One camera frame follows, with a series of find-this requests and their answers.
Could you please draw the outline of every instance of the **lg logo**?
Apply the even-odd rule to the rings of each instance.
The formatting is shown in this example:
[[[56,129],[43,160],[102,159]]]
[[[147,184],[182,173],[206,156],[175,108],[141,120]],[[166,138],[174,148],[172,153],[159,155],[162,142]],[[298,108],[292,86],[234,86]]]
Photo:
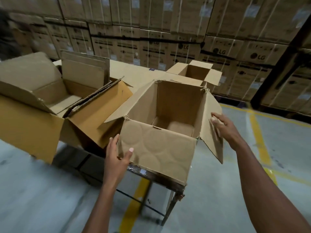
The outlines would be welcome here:
[[[258,60],[265,60],[266,56],[265,55],[258,55],[257,53],[251,54],[251,59],[258,59]]]

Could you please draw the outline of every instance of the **concrete floor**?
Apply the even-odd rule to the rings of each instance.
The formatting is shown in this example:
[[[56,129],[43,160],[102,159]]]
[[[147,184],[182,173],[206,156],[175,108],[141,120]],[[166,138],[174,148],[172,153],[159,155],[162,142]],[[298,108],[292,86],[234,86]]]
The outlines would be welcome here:
[[[261,159],[266,147],[268,162],[278,187],[311,223],[311,126],[266,114],[223,106],[226,114]],[[260,130],[254,129],[255,123]],[[258,137],[263,137],[261,144]],[[0,232],[81,232],[96,201],[99,183],[74,176],[74,167],[85,154],[60,144],[54,166],[0,141]],[[103,163],[90,159],[82,170],[98,179]],[[139,196],[141,178],[127,172],[118,189]],[[170,192],[153,184],[148,201],[165,212]],[[203,143],[198,144],[189,173],[185,197],[178,202],[164,227],[155,223],[155,212],[116,192],[109,232],[255,232],[243,201],[235,153],[225,143],[221,165]]]

